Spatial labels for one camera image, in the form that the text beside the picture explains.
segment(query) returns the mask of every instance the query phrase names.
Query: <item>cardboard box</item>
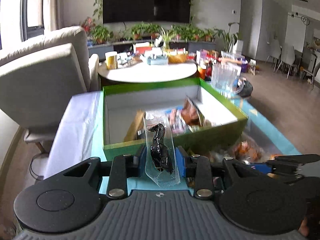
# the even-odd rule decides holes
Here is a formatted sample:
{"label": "cardboard box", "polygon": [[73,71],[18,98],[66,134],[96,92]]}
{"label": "cardboard box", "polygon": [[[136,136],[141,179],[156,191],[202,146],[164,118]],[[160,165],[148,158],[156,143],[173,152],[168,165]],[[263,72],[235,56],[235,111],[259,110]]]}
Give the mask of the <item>cardboard box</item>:
{"label": "cardboard box", "polygon": [[123,142],[138,110],[167,110],[183,106],[190,97],[216,126],[173,137],[174,146],[206,152],[213,147],[231,146],[240,137],[247,116],[200,78],[161,83],[134,83],[107,86],[104,91],[103,150],[107,160],[135,154],[144,140]]}

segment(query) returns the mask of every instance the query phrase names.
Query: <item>dining chair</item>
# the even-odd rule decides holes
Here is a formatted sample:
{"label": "dining chair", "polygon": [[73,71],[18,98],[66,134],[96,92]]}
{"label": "dining chair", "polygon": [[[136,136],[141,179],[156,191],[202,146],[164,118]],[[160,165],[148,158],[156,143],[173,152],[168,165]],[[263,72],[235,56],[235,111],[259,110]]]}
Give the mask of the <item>dining chair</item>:
{"label": "dining chair", "polygon": [[310,56],[308,71],[313,72],[313,69],[316,66],[317,59],[318,59],[317,55],[312,53],[311,56]]}
{"label": "dining chair", "polygon": [[280,44],[279,44],[279,41],[278,40],[274,40],[272,39],[270,41],[270,52],[269,52],[269,56],[267,58],[267,60],[265,61],[265,63],[268,61],[268,59],[270,57],[273,57],[272,59],[272,65],[273,66],[273,62],[274,60],[276,59],[276,65],[278,64],[278,61],[280,59],[280,56],[281,56],[281,47],[280,47]]}
{"label": "dining chair", "polygon": [[315,82],[315,76],[318,74],[319,68],[320,68],[320,62],[315,66],[315,68],[313,69],[312,72],[309,71],[309,70],[307,70],[307,69],[304,69],[303,72],[302,72],[302,75],[301,75],[301,77],[300,77],[300,80],[302,80],[303,77],[304,77],[306,74],[311,75],[311,77],[312,77],[312,82],[311,82],[311,84],[312,84],[312,89],[313,89],[313,87],[314,87],[314,82]]}
{"label": "dining chair", "polygon": [[294,61],[295,61],[295,52],[294,52],[294,47],[292,45],[289,45],[287,43],[285,43],[283,46],[282,46],[282,52],[281,52],[281,62],[276,70],[276,66],[274,68],[273,71],[276,70],[276,72],[279,70],[279,68],[282,66],[282,72],[284,70],[284,67],[286,65],[289,66],[289,71],[288,71],[288,75],[287,75],[287,79],[289,77],[289,72],[291,70],[292,67],[295,67],[293,64],[294,64]]}

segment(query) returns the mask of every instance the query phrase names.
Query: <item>person's hand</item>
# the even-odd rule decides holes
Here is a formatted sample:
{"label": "person's hand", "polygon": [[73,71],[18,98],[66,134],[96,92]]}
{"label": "person's hand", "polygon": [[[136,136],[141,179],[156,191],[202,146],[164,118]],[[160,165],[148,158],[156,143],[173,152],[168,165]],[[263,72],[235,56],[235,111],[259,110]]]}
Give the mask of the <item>person's hand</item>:
{"label": "person's hand", "polygon": [[301,226],[299,228],[299,233],[302,234],[304,237],[307,237],[309,235],[309,228],[307,226],[308,220],[306,217],[304,217],[304,220],[301,223]]}

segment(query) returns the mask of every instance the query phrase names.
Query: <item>gray ribbed plate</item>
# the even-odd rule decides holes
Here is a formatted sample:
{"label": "gray ribbed plate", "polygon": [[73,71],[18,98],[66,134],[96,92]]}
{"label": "gray ribbed plate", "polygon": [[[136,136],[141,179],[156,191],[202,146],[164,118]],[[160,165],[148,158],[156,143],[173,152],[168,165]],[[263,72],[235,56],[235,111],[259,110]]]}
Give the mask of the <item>gray ribbed plate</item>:
{"label": "gray ribbed plate", "polygon": [[279,236],[255,235],[230,224],[213,202],[189,191],[134,190],[129,198],[108,203],[89,225],[62,235],[23,231],[17,240],[303,240],[298,231]]}

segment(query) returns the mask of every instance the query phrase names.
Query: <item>white round table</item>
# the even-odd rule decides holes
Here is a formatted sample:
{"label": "white round table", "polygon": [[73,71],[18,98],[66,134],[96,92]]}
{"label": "white round table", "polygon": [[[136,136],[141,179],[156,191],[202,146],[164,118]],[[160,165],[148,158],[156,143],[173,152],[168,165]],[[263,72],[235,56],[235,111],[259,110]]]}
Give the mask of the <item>white round table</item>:
{"label": "white round table", "polygon": [[187,78],[196,73],[194,62],[169,65],[148,65],[144,62],[131,67],[107,70],[105,62],[98,68],[100,76],[115,82],[148,83],[166,82]]}

